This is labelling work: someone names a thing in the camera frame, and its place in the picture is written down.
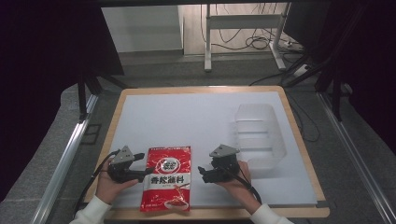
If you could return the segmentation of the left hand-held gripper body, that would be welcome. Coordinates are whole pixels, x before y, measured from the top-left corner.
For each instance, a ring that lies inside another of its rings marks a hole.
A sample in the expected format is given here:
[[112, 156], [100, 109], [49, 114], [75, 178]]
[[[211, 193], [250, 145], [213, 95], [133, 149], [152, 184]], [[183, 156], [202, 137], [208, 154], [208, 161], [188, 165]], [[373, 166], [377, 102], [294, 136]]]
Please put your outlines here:
[[134, 154], [127, 146], [124, 146], [116, 152], [107, 170], [107, 173], [113, 181], [124, 183], [135, 179], [139, 182], [144, 180], [145, 175], [140, 175], [138, 171], [132, 171], [130, 169], [130, 166], [134, 162], [133, 155]]

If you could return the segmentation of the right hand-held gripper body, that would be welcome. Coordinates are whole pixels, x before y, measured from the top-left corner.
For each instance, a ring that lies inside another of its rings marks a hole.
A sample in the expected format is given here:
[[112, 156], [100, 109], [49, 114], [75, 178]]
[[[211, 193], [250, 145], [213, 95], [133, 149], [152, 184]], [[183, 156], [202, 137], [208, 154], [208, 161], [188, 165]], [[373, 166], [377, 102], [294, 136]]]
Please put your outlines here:
[[214, 183], [231, 181], [239, 173], [238, 153], [239, 150], [234, 147], [219, 145], [209, 154], [213, 169], [208, 170], [206, 175], [213, 175]]

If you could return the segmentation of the red seasoning packet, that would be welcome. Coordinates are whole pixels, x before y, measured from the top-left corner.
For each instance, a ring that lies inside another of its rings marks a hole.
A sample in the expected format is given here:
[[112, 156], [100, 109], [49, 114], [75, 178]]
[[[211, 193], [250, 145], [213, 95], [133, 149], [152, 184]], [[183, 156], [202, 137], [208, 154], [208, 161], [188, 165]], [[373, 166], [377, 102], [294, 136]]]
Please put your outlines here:
[[152, 147], [144, 179], [141, 212], [189, 211], [191, 196], [191, 148]]

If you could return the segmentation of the person's left hand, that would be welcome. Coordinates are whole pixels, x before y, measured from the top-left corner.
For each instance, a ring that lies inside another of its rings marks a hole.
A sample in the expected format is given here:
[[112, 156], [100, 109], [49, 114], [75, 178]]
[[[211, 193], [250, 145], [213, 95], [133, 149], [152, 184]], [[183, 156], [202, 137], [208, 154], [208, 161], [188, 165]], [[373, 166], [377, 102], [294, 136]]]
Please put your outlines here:
[[107, 173], [108, 166], [111, 162], [112, 160], [109, 159], [103, 165], [98, 176], [98, 183], [95, 192], [95, 196], [107, 204], [112, 204], [123, 190], [138, 184], [137, 180], [130, 180], [124, 183], [114, 182]]

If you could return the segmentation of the person's right hand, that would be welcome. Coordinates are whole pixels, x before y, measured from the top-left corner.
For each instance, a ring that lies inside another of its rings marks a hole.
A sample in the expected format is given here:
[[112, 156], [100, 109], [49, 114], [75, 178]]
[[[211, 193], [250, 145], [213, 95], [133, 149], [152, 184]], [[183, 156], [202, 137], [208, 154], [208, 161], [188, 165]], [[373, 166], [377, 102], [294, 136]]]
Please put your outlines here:
[[[238, 176], [251, 183], [248, 164], [245, 161], [239, 161], [238, 163], [240, 166]], [[238, 180], [219, 182], [219, 186], [224, 187], [251, 215], [260, 208], [261, 204], [257, 201], [254, 194]]]

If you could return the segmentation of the clear plastic container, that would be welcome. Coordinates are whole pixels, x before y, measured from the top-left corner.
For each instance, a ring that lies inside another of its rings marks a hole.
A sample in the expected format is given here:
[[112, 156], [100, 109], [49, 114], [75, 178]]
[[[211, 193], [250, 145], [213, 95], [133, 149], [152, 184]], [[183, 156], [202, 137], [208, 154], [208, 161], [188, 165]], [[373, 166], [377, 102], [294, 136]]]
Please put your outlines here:
[[270, 171], [287, 155], [271, 105], [240, 105], [234, 119], [240, 159], [246, 161], [251, 170]]

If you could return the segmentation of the white table mat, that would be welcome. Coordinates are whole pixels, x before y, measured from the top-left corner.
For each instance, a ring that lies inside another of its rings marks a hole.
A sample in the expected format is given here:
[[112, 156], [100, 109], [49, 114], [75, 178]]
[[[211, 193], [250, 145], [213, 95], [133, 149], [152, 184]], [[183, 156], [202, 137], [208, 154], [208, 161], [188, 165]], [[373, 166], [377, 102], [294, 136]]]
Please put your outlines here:
[[[209, 168], [209, 154], [221, 144], [238, 149], [234, 117], [243, 104], [273, 107], [287, 150], [287, 155], [270, 171], [255, 171], [249, 167], [252, 184], [263, 202], [275, 207], [316, 204], [317, 196], [301, 147], [291, 128], [293, 116], [279, 91], [129, 94], [115, 117], [110, 148], [127, 146], [139, 153], [152, 147], [188, 146], [191, 148], [191, 206], [235, 206], [236, 200], [224, 189], [203, 181], [198, 166]], [[240, 150], [237, 157], [241, 160]]]

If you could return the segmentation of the black metal stand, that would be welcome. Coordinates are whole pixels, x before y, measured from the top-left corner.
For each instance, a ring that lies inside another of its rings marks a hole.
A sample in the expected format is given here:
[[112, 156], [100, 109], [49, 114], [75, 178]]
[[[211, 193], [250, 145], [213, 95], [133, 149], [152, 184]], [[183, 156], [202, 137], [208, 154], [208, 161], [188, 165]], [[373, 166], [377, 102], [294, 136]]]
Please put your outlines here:
[[342, 120], [340, 115], [341, 75], [338, 71], [338, 64], [341, 62], [342, 52], [347, 45], [347, 41], [351, 38], [364, 10], [367, 8], [367, 2], [364, 0], [352, 1], [351, 4], [352, 8], [347, 12], [346, 17], [338, 23], [338, 26], [332, 30], [332, 33], [324, 42], [320, 42], [316, 46], [316, 50], [324, 51], [326, 57], [316, 63], [310, 70], [284, 85], [284, 88], [292, 88], [303, 80], [319, 73], [315, 90], [325, 92], [332, 85], [332, 113], [338, 121]]
[[102, 86], [99, 83], [99, 77], [114, 84], [121, 89], [131, 89], [130, 85], [121, 82], [113, 76], [99, 75], [91, 76], [81, 72], [78, 75], [78, 106], [79, 106], [79, 123], [82, 123], [88, 117], [88, 106], [86, 99], [86, 89], [89, 89], [91, 94], [98, 95], [102, 92]]

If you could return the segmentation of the white power strip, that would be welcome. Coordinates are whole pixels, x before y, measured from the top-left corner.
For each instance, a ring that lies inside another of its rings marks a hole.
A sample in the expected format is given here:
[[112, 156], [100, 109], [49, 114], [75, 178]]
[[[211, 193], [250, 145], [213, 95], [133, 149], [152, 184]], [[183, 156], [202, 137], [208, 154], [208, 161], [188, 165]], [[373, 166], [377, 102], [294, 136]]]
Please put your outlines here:
[[304, 74], [305, 72], [307, 72], [310, 69], [310, 66], [307, 64], [303, 64], [300, 68], [298, 68], [295, 72], [294, 72], [294, 76], [295, 77], [299, 77], [302, 74]]

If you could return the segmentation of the dark curtain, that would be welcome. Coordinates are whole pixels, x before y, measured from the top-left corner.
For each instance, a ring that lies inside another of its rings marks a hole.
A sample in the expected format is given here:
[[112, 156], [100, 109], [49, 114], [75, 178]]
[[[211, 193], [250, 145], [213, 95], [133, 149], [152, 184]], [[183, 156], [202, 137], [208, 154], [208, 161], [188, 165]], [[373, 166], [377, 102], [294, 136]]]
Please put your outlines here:
[[364, 9], [339, 59], [349, 102], [396, 154], [396, 0], [336, 0], [333, 21]]
[[0, 202], [35, 155], [64, 90], [123, 72], [100, 0], [0, 0]]

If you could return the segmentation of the white panel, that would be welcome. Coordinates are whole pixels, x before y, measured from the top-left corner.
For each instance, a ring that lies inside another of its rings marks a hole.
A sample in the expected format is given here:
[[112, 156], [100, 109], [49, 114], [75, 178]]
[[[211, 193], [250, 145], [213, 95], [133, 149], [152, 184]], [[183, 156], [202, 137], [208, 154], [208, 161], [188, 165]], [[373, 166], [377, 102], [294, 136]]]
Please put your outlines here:
[[103, 7], [117, 52], [183, 49], [178, 6]]

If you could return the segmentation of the dark monitor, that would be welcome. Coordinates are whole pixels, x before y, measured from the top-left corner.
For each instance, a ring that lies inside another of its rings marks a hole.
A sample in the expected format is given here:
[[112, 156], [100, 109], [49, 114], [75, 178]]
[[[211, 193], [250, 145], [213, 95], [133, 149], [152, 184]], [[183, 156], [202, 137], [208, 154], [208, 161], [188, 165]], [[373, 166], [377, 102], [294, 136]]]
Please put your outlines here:
[[330, 2], [292, 2], [283, 32], [304, 47], [314, 62], [326, 58], [326, 21]]

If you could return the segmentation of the aluminium rail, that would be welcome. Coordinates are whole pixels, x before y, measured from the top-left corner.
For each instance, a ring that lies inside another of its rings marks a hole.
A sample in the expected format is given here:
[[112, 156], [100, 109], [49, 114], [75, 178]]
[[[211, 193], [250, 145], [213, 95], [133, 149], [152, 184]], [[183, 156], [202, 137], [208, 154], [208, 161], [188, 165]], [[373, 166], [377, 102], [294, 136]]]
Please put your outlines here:
[[340, 141], [342, 142], [348, 157], [352, 161], [357, 173], [359, 174], [364, 187], [367, 189], [379, 215], [385, 224], [396, 224], [396, 211], [392, 208], [387, 196], [375, 180], [355, 143], [347, 132], [344, 123], [340, 121], [332, 112], [332, 103], [326, 93], [319, 92], [318, 98], [329, 117]]
[[89, 120], [92, 116], [92, 111], [94, 110], [97, 100], [97, 96], [91, 95], [88, 99], [88, 102], [85, 104], [87, 115], [75, 126], [75, 129], [72, 132], [69, 141], [64, 149], [64, 153], [57, 164], [57, 167], [29, 224], [46, 224], [52, 206], [56, 202], [57, 196], [64, 183], [68, 170], [77, 153], [78, 146], [88, 126]]

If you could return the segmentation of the white desk frame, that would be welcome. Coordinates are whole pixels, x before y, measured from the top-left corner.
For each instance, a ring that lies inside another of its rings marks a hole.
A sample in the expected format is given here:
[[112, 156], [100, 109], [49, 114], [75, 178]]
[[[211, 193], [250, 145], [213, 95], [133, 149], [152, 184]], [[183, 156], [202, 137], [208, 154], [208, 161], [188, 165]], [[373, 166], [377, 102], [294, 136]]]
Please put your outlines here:
[[206, 42], [205, 42], [205, 71], [212, 70], [211, 54], [211, 31], [221, 29], [276, 29], [275, 37], [269, 41], [270, 50], [275, 58], [276, 65], [280, 71], [286, 70], [278, 50], [278, 44], [283, 32], [284, 24], [290, 9], [288, 2], [280, 14], [261, 15], [211, 15], [211, 5], [206, 5]]

